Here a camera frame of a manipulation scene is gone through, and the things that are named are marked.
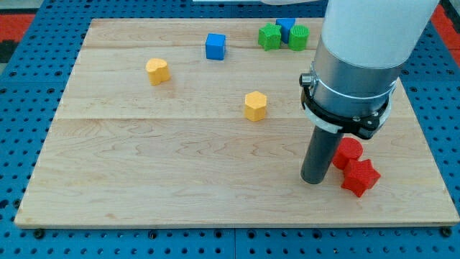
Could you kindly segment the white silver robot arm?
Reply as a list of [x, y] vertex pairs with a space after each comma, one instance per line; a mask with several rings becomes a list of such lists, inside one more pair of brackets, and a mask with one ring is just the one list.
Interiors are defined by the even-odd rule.
[[368, 140], [391, 111], [403, 65], [438, 0], [330, 0], [310, 72], [299, 79], [307, 117]]

